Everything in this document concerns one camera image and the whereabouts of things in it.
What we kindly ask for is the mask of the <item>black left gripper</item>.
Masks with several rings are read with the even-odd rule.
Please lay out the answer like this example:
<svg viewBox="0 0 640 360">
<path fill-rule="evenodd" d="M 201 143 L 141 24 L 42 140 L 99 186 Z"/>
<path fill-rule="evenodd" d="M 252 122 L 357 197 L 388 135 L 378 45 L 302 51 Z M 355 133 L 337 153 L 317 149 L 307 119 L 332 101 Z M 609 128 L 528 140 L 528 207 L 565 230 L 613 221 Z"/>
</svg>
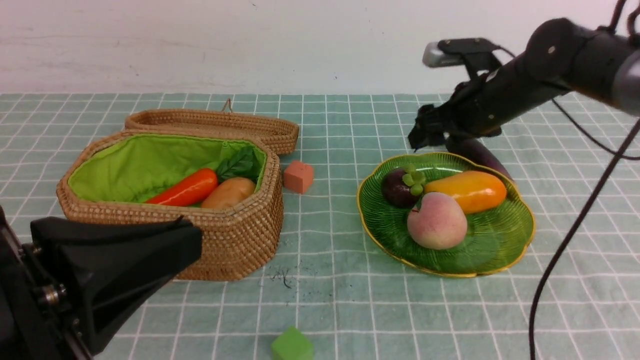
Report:
<svg viewBox="0 0 640 360">
<path fill-rule="evenodd" d="M 47 217 L 32 221 L 30 232 L 39 271 L 62 291 L 55 309 L 93 355 L 202 254 L 202 231 L 183 217 L 141 224 Z"/>
</svg>

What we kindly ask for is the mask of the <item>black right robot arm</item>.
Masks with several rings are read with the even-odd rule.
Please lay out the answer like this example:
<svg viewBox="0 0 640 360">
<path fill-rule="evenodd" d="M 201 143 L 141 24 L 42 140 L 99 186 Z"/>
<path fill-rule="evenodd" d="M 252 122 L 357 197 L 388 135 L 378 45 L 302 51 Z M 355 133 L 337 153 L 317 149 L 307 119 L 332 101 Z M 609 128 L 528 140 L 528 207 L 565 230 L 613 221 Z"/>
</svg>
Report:
<svg viewBox="0 0 640 360">
<path fill-rule="evenodd" d="M 427 45 L 429 68 L 464 65 L 470 77 L 442 105 L 423 105 L 407 141 L 412 149 L 459 139 L 495 137 L 502 125 L 553 98 L 578 92 L 631 116 L 639 115 L 639 41 L 567 18 L 546 21 L 525 50 L 505 64 L 485 38 L 442 39 Z"/>
</svg>

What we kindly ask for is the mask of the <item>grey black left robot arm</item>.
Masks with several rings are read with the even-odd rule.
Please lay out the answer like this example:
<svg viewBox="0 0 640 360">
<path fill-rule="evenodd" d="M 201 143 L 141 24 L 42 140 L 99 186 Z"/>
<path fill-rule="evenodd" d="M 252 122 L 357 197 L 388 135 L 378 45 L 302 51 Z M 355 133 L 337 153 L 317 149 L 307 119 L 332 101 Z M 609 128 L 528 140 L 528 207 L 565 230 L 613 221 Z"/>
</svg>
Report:
<svg viewBox="0 0 640 360">
<path fill-rule="evenodd" d="M 0 223 L 3 360 L 91 360 L 160 288 L 200 259 L 188 219 L 89 224 L 46 217 L 21 243 Z"/>
</svg>

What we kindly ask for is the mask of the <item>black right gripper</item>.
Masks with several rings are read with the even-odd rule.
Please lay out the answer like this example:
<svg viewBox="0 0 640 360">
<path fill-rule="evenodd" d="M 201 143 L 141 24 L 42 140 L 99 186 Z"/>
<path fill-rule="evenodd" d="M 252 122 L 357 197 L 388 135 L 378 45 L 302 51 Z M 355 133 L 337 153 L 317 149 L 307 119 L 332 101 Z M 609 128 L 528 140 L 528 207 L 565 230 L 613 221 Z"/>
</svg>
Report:
<svg viewBox="0 0 640 360">
<path fill-rule="evenodd" d="M 445 134 L 459 138 L 495 137 L 501 127 L 553 98 L 569 92 L 567 55 L 517 55 L 506 64 L 488 68 L 460 84 L 442 105 L 421 105 L 407 135 L 410 148 L 439 147 Z"/>
</svg>

